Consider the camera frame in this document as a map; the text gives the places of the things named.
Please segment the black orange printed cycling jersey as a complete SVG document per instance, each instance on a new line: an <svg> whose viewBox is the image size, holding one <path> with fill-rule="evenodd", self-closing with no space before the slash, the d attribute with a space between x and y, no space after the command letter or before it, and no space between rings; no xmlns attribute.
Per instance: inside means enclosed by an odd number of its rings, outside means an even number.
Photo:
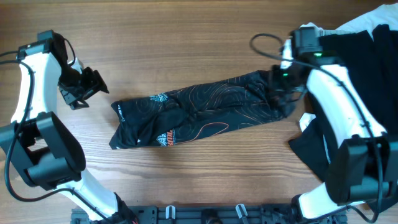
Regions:
<svg viewBox="0 0 398 224"><path fill-rule="evenodd" d="M214 83L193 85L111 107L119 126L111 149L173 146L280 121L293 112L291 96L277 91L270 71L258 70Z"/></svg>

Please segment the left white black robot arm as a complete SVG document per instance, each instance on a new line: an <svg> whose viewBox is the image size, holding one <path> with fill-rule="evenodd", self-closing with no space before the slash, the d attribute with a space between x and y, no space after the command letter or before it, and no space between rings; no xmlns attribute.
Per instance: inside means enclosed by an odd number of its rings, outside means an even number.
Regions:
<svg viewBox="0 0 398 224"><path fill-rule="evenodd" d="M67 39L54 37L16 51L22 80L11 122L1 128L4 171L15 168L28 186L43 189L45 198L66 196L90 222L132 223L135 214L88 171L80 143L56 114L58 95L77 110L95 93L107 91L96 70L68 58L73 53Z"/></svg>

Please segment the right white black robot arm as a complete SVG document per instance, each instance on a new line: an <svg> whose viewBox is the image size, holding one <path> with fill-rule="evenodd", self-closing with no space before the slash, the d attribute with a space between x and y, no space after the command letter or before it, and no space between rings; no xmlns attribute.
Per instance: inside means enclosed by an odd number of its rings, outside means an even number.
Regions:
<svg viewBox="0 0 398 224"><path fill-rule="evenodd" d="M344 63L323 51L316 37L286 40L278 56L290 65L276 69L284 92L302 87L318 102L331 127L337 151L317 188L297 195L290 204L291 223L310 223L345 210L357 211L362 203L375 203L368 223L374 223L382 200L396 192L397 141L365 107L349 78Z"/></svg>

